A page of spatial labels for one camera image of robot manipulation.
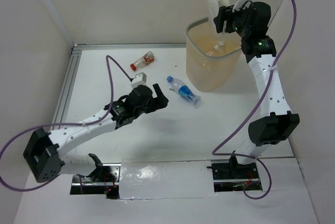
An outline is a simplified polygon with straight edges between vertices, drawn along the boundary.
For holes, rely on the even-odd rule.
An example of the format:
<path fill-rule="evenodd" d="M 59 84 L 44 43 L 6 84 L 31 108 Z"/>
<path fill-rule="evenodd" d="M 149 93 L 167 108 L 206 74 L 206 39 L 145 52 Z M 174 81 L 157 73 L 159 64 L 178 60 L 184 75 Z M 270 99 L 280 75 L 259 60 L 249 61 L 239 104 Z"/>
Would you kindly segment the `blue label plastic bottle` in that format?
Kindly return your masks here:
<path fill-rule="evenodd" d="M 200 96 L 195 95 L 183 81 L 172 76 L 168 76 L 166 80 L 169 83 L 171 90 L 177 93 L 184 100 L 187 100 L 195 107 L 199 104 Z"/>

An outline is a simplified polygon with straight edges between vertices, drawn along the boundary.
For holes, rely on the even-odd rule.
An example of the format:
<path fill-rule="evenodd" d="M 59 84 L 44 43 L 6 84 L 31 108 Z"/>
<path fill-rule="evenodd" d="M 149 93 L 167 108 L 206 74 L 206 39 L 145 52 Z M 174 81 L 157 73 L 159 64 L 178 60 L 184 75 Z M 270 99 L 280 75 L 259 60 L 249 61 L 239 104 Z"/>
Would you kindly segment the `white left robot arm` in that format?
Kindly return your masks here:
<path fill-rule="evenodd" d="M 78 126 L 50 132 L 39 127 L 32 132 L 23 157 L 38 183 L 48 182 L 79 164 L 87 165 L 84 174 L 90 181 L 99 181 L 103 177 L 103 168 L 96 155 L 89 153 L 80 158 L 71 158 L 68 153 L 95 137 L 131 124 L 142 114 L 165 108 L 168 102 L 158 84 L 152 88 L 139 85 L 128 95 L 81 121 Z"/>

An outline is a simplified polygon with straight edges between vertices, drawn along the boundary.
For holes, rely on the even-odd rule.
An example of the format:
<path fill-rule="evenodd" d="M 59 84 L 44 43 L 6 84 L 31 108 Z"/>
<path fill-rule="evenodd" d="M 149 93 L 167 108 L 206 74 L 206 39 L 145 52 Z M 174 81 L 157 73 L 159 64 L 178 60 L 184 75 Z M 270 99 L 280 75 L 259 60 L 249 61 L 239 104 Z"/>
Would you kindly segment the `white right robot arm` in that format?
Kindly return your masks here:
<path fill-rule="evenodd" d="M 271 8 L 263 2 L 245 2 L 240 8 L 222 6 L 214 23 L 217 32 L 237 33 L 241 49 L 255 78 L 260 97 L 253 111 L 259 119 L 249 122 L 248 140 L 233 153 L 229 174 L 240 178 L 267 148 L 285 141 L 300 123 L 288 105 L 278 73 L 274 41 L 267 35 Z"/>

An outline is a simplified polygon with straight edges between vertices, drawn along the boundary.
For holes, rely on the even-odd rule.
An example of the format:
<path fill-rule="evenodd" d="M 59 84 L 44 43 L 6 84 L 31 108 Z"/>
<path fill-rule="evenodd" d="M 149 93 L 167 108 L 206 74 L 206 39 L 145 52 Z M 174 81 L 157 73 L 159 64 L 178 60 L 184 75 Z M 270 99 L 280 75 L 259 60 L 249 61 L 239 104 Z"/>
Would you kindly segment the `beige ribbed plastic bin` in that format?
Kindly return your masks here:
<path fill-rule="evenodd" d="M 223 56 L 207 56 L 207 50 L 218 41 L 225 42 Z M 207 17 L 186 28 L 186 75 L 201 92 L 222 86 L 232 74 L 241 53 L 240 37 L 235 33 L 215 34 Z"/>

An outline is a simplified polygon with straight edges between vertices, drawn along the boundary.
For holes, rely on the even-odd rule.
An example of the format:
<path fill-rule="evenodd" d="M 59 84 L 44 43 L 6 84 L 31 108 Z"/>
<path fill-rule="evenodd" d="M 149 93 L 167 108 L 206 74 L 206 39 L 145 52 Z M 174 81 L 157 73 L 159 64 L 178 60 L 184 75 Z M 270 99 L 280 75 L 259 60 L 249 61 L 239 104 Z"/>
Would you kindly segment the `red cap small bottle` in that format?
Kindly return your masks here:
<path fill-rule="evenodd" d="M 154 60 L 155 60 L 154 54 L 151 51 L 149 51 L 144 56 L 139 58 L 136 62 L 132 63 L 130 65 L 130 68 L 135 72 L 151 64 Z"/>

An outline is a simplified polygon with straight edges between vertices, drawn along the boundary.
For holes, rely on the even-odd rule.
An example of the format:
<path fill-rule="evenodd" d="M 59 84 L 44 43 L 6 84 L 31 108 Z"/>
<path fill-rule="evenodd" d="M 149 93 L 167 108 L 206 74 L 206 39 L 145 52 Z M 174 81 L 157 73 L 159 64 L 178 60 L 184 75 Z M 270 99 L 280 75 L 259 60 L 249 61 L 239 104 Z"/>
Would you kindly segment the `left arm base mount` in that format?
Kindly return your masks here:
<path fill-rule="evenodd" d="M 103 164 L 97 155 L 88 156 L 95 169 L 89 175 L 73 175 L 70 195 L 105 195 L 107 199 L 119 199 L 121 164 Z"/>

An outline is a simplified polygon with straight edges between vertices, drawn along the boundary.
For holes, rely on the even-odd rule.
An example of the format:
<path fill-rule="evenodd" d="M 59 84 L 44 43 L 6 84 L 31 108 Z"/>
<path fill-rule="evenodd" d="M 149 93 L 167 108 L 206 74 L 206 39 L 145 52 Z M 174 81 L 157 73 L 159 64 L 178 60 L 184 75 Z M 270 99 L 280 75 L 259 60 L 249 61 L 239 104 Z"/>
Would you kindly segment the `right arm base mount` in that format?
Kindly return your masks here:
<path fill-rule="evenodd" d="M 206 167 L 212 172 L 214 192 L 261 191 L 262 185 L 259 179 L 256 163 L 241 165 L 236 158 L 228 161 L 213 161 Z"/>

